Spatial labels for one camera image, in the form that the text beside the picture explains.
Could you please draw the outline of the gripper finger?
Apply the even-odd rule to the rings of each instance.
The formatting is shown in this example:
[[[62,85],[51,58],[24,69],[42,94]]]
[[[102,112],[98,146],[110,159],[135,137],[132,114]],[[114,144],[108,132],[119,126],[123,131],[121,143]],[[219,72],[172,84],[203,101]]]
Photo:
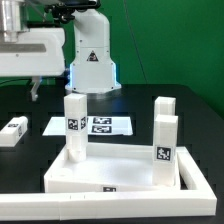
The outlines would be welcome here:
[[[36,101],[38,99],[37,91],[38,91],[38,88],[41,85],[41,82],[42,82],[42,78],[40,76],[32,78],[33,86],[31,88],[30,94],[31,94],[31,99],[33,101]]]

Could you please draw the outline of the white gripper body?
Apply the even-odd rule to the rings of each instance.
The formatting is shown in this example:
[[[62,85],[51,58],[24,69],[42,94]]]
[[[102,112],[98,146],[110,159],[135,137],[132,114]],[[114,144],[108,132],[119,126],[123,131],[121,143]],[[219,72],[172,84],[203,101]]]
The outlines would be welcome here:
[[[0,42],[0,76],[58,76],[65,70],[62,28],[32,28],[16,42]]]

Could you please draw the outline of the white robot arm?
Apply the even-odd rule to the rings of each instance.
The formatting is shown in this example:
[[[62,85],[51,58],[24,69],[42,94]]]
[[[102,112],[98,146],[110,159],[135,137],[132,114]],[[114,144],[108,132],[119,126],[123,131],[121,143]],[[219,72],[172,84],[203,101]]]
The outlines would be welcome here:
[[[66,90],[98,99],[118,91],[110,24],[100,0],[0,0],[0,77],[68,74]]]

